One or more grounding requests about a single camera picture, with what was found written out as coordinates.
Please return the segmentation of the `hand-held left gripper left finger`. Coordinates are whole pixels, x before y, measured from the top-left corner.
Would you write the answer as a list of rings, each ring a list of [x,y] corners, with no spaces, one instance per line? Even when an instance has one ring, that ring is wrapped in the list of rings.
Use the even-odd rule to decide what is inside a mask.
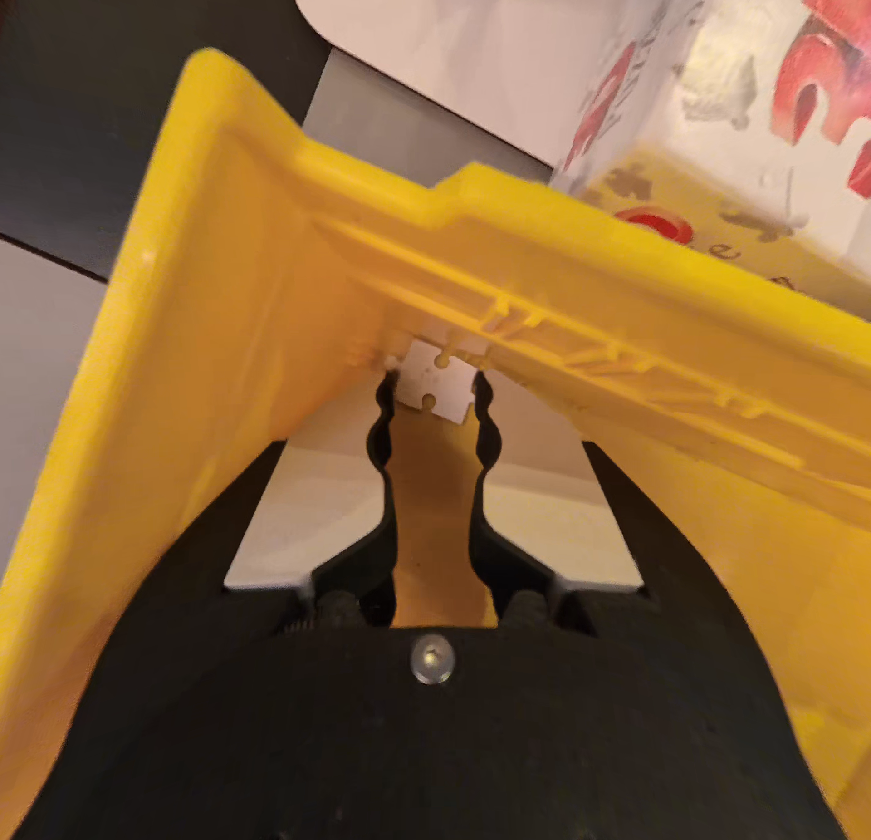
[[[314,606],[351,594],[364,613],[396,611],[396,506],[387,463],[397,370],[362,380],[289,435],[224,585],[288,588]]]

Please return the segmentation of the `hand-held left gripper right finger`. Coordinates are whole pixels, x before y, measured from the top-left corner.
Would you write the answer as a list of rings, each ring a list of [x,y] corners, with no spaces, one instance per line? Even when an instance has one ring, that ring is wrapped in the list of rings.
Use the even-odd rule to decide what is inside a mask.
[[[469,555],[497,617],[515,596],[559,617],[572,595],[645,585],[573,422],[496,370],[474,382],[478,432]]]

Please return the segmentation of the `white puzzle piece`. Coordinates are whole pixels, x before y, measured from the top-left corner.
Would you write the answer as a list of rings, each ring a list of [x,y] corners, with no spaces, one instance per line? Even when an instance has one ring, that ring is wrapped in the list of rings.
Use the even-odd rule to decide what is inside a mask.
[[[475,400],[473,386],[477,369],[472,364],[422,340],[414,340],[398,367],[396,399],[412,410],[425,410],[425,399],[432,399],[430,413],[462,425]]]

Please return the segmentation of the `yellow box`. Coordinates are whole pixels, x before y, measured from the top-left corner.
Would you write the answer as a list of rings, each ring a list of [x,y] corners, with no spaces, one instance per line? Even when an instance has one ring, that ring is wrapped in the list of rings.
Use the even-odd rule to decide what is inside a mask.
[[[573,422],[641,592],[497,617],[474,405],[396,391],[396,611],[225,587],[414,340]],[[2,838],[869,838],[869,324],[197,52],[2,582]]]

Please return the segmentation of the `white red printed puzzle box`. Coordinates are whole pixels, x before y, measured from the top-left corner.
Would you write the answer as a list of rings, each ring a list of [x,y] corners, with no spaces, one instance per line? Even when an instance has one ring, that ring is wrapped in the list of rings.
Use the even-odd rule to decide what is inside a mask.
[[[869,320],[870,0],[629,0],[550,185]]]

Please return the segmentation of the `white rounded board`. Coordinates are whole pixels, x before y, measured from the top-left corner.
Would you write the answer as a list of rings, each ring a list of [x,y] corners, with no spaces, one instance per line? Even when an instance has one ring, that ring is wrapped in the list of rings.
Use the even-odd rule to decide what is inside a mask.
[[[554,167],[626,0],[295,0],[333,47]]]

